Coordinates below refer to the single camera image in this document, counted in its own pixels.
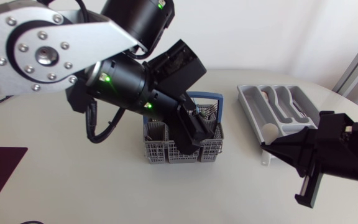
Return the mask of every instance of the robotic arm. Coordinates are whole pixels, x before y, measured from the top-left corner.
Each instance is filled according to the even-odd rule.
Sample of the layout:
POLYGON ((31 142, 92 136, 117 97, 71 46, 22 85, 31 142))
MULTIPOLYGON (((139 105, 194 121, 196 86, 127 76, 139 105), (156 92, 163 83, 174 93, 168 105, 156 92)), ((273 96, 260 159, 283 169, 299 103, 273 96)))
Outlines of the robotic arm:
POLYGON ((149 62, 135 61, 152 53, 174 16, 172 0, 109 0, 101 14, 56 12, 30 0, 2 4, 0 95, 66 90, 73 110, 86 113, 91 141, 103 141, 131 110, 166 122, 178 149, 192 154, 213 135, 188 113, 195 105, 186 90, 206 69, 181 40, 149 62), (120 107, 99 136, 94 98, 120 107))

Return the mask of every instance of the screw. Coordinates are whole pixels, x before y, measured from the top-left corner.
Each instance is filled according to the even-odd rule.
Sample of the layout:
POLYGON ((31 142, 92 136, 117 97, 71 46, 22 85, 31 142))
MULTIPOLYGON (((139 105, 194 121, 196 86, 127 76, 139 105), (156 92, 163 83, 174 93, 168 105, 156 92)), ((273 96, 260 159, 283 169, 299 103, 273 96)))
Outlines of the screw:
POLYGON ((55 21, 57 24, 61 23, 63 21, 63 18, 59 14, 53 15, 53 21, 55 21))
POLYGON ((67 42, 62 42, 60 46, 62 47, 63 50, 67 50, 70 47, 70 45, 67 42))
POLYGON ((44 31, 40 31, 38 32, 38 38, 40 38, 41 40, 45 40, 46 38, 48 38, 48 34, 44 31))
POLYGON ((18 48, 21 52, 27 52, 29 50, 29 46, 26 44, 19 44, 18 48))
POLYGON ((31 65, 28 65, 28 66, 24 67, 24 70, 25 70, 25 72, 27 72, 28 74, 31 74, 31 73, 33 73, 33 72, 35 71, 34 67, 31 66, 31 65))
POLYGON ((7 60, 6 60, 6 58, 0 58, 0 66, 4 66, 4 65, 6 65, 7 64, 7 60))
POLYGON ((38 84, 34 84, 31 89, 33 89, 34 91, 40 91, 41 90, 41 86, 38 84))
POLYGON ((13 18, 12 16, 9 16, 6 18, 6 23, 10 26, 16 26, 17 21, 15 18, 13 18))
POLYGON ((76 83, 77 82, 77 77, 71 77, 68 79, 68 81, 72 84, 76 83))
POLYGON ((66 68, 66 69, 72 69, 72 68, 73 68, 73 64, 70 63, 70 62, 66 62, 66 63, 65 63, 65 68, 66 68))
POLYGON ((57 76, 56 76, 55 74, 53 74, 53 73, 49 73, 49 74, 48 74, 49 80, 55 80, 56 77, 57 77, 57 76))

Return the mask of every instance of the gray plastic basket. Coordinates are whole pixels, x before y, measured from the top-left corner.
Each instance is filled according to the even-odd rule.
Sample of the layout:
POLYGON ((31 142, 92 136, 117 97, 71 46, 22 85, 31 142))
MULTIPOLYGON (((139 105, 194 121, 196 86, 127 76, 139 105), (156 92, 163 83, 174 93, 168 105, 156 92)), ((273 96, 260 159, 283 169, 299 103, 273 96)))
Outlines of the gray plastic basket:
POLYGON ((165 123, 149 122, 143 125, 145 157, 150 164, 165 163, 165 123))
MULTIPOLYGON (((214 126, 214 121, 207 121, 207 125, 214 126)), ((218 154, 222 153, 223 147, 223 128, 222 124, 218 123, 213 139, 206 139, 202 141, 200 162, 215 162, 218 154)))

